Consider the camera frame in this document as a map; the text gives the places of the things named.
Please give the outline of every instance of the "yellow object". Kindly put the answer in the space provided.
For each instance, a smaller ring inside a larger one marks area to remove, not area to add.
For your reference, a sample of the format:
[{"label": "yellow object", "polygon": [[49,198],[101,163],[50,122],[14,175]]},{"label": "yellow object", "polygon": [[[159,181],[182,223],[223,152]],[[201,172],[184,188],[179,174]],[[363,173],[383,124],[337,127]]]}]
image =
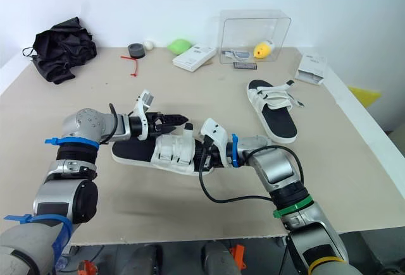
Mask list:
[{"label": "yellow object", "polygon": [[381,97],[380,92],[372,90],[363,90],[357,87],[349,87],[349,90],[356,96],[357,100],[364,106],[372,105],[378,98]]},{"label": "yellow object", "polygon": [[337,262],[345,262],[345,263],[346,263],[346,261],[344,261],[343,259],[341,259],[341,258],[339,258],[339,257],[335,257],[335,256],[322,257],[322,258],[316,259],[316,260],[309,266],[308,275],[311,275],[311,274],[312,274],[312,271],[313,271],[313,269],[314,269],[316,266],[318,266],[318,265],[320,265],[320,264],[322,264],[322,263],[324,263],[324,262],[328,262],[328,261],[337,261]]},{"label": "yellow object", "polygon": [[263,59],[271,54],[274,49],[274,43],[271,41],[260,42],[253,50],[255,58]]}]

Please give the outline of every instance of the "yellow ring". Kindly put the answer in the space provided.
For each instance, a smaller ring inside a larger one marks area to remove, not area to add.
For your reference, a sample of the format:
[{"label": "yellow ring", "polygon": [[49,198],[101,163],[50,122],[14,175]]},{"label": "yellow ring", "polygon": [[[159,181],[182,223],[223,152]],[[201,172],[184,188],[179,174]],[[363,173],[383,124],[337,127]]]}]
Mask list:
[{"label": "yellow ring", "polygon": [[309,266],[308,275],[311,275],[311,274],[312,274],[312,271],[313,271],[313,269],[314,269],[316,266],[318,266],[318,265],[320,265],[320,264],[322,264],[322,263],[324,263],[324,262],[328,262],[328,261],[345,262],[343,259],[338,258],[338,257],[335,257],[335,256],[326,256],[326,257],[322,257],[322,258],[316,259],[316,260]]}]

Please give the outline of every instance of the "beige tabletop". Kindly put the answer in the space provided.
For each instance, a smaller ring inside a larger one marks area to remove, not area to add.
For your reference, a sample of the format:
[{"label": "beige tabletop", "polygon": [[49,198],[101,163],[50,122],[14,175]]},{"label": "beige tabletop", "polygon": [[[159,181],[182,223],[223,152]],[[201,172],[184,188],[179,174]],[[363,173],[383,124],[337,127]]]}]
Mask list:
[{"label": "beige tabletop", "polygon": [[[127,50],[99,49],[95,59],[72,69],[76,79],[48,83],[32,64],[0,97],[0,215],[32,212],[37,189],[55,160],[57,147],[44,139],[61,136],[65,117],[84,107],[105,113],[132,110],[143,89],[155,99],[150,111],[183,114],[197,135],[206,118],[240,137],[265,134],[246,97],[252,79],[280,85],[291,79],[301,55],[284,49],[278,60],[258,63],[257,71],[234,70],[218,58],[194,73],[171,64],[173,55],[154,49],[134,62],[121,59]],[[299,156],[305,185],[339,232],[405,225],[405,201],[370,148],[324,86],[296,82],[291,94],[305,104],[291,116],[297,140],[287,146]],[[279,236],[286,232],[274,219],[273,204],[246,200],[210,202],[196,177],[118,164],[111,144],[102,146],[95,180],[99,189],[96,216],[81,225],[72,244],[137,243]],[[266,195],[253,169],[216,169],[205,178],[219,199]],[[0,221],[0,231],[15,223]]]}]

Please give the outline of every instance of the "green sponge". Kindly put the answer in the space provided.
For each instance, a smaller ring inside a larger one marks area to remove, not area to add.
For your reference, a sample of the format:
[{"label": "green sponge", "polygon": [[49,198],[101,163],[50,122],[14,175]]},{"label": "green sponge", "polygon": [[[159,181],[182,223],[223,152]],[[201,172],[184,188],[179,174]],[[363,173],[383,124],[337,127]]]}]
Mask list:
[{"label": "green sponge", "polygon": [[186,50],[191,47],[191,43],[184,39],[174,40],[171,44],[168,45],[168,50],[176,55],[183,54]]}]

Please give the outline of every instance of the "black and white slide sandal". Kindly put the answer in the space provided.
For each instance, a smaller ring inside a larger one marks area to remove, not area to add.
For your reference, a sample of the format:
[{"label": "black and white slide sandal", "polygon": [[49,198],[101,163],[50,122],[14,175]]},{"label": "black and white slide sandal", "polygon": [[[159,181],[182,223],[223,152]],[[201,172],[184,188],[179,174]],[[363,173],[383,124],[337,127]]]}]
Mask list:
[{"label": "black and white slide sandal", "polygon": [[[162,169],[178,174],[198,176],[203,146],[192,136],[192,124],[186,123],[183,135],[163,134],[158,138],[115,142],[113,159],[122,164]],[[205,169],[203,174],[212,172]]]},{"label": "black and white slide sandal", "polygon": [[264,80],[253,80],[247,85],[247,97],[267,135],[280,144],[289,144],[297,138],[297,128],[289,114],[292,105],[304,107],[287,93],[293,84],[294,81],[289,80],[274,87]]}]

